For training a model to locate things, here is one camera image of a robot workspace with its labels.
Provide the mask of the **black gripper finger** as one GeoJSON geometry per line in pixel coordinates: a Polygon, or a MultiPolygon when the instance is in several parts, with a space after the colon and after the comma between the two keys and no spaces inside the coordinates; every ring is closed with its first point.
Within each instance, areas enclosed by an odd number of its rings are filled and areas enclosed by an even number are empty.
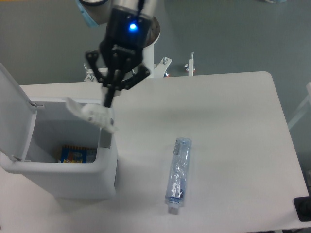
{"type": "Polygon", "coordinates": [[[129,90],[150,76],[151,71],[144,63],[130,69],[129,72],[117,70],[114,77],[114,96],[119,96],[122,90],[129,90]]]}
{"type": "Polygon", "coordinates": [[[103,75],[97,67],[97,61],[99,57],[100,55],[97,50],[87,51],[85,53],[85,58],[90,68],[92,69],[97,81],[102,84],[102,87],[107,88],[103,106],[111,107],[116,92],[121,91],[120,72],[117,70],[108,69],[108,73],[106,75],[103,75]]]}

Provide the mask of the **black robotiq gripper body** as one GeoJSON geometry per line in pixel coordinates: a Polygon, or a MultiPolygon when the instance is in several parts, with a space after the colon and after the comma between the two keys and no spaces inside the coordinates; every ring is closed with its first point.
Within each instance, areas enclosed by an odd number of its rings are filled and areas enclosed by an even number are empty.
{"type": "Polygon", "coordinates": [[[136,10],[112,8],[100,52],[108,69],[129,72],[143,60],[151,18],[136,10]]]}

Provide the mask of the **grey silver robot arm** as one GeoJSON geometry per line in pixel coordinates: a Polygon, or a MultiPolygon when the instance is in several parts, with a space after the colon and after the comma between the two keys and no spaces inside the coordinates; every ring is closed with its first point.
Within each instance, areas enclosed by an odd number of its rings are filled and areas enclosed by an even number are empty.
{"type": "Polygon", "coordinates": [[[109,108],[117,91],[131,89],[151,73],[143,62],[143,49],[157,1],[78,0],[76,4],[88,26],[106,24],[98,49],[87,51],[85,57],[97,81],[107,88],[103,105],[109,108]]]}

